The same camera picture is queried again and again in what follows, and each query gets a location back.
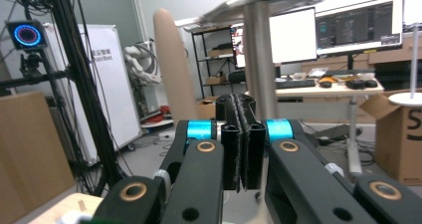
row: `tan surfboard-shaped object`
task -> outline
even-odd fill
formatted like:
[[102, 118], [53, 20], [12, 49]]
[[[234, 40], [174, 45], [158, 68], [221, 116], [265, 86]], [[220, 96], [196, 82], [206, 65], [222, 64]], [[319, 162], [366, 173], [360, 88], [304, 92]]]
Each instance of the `tan surfboard-shaped object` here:
[[198, 119], [186, 53], [174, 20], [168, 11], [159, 9], [153, 23], [158, 65], [174, 125], [180, 120]]

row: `desk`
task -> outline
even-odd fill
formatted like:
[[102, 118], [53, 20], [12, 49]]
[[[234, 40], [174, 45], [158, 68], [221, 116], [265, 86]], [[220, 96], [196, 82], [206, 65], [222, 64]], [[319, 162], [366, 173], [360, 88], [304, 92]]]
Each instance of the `desk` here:
[[32, 220], [31, 224], [56, 223], [63, 215], [69, 211], [79, 211], [89, 215], [94, 215], [97, 207], [103, 201], [102, 198], [90, 196], [83, 193], [74, 193], [45, 211], [43, 214]]
[[345, 85], [332, 84], [329, 89], [320, 88], [294, 88], [276, 90], [277, 98], [307, 97], [307, 98], [350, 98], [349, 103], [278, 103], [279, 115], [285, 118], [327, 118], [338, 117], [349, 119], [350, 130], [347, 144], [348, 167], [353, 176], [360, 175], [359, 153], [356, 144], [356, 100], [358, 96], [371, 96], [382, 93], [384, 87], [378, 83], [376, 88], [365, 90], [352, 90]]

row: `computer mouse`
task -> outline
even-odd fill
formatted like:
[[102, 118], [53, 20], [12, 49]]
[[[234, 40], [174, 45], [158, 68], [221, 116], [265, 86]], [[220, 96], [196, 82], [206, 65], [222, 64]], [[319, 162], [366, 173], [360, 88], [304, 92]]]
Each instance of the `computer mouse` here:
[[322, 88], [331, 88], [332, 83], [331, 82], [321, 82], [319, 83], [319, 86]]
[[374, 80], [366, 81], [365, 86], [368, 88], [376, 88], [378, 87], [378, 83]]

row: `computer monitor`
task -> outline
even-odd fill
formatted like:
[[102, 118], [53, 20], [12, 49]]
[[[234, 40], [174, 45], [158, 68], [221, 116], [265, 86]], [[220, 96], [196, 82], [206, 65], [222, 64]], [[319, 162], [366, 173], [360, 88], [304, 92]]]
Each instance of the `computer monitor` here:
[[[271, 47], [274, 64], [289, 64], [317, 59], [315, 8], [283, 13], [270, 18]], [[237, 69], [245, 67], [243, 24], [231, 26], [233, 53]]]
[[319, 57], [399, 49], [402, 35], [403, 0], [373, 0], [316, 13]]

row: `whiteboard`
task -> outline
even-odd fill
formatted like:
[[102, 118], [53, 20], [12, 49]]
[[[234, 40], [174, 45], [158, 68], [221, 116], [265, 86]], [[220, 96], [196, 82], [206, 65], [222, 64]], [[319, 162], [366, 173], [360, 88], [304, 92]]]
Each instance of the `whiteboard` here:
[[[54, 25], [45, 25], [45, 34], [48, 41], [46, 53], [55, 70], [63, 71], [68, 60], [63, 46], [59, 45], [61, 44], [61, 39], [60, 36], [57, 36], [59, 33], [56, 33], [56, 31]], [[80, 26], [80, 31], [83, 35], [84, 28], [82, 26]], [[142, 136], [138, 113], [125, 69], [116, 27], [113, 25], [88, 25], [88, 34], [95, 59], [90, 62], [91, 71], [97, 81], [102, 109], [110, 126], [112, 137], [115, 140], [114, 149], [117, 150]], [[67, 82], [66, 79], [61, 79], [58, 80], [58, 85], [64, 95], [70, 118], [74, 115], [71, 107], [75, 107], [77, 123], [73, 123], [73, 125], [77, 127], [78, 134], [81, 137], [84, 159], [89, 164], [94, 164], [97, 162], [97, 149], [77, 87], [73, 82], [70, 82], [68, 86]], [[50, 85], [47, 82], [20, 89], [24, 92], [41, 90], [47, 96], [51, 93]]]

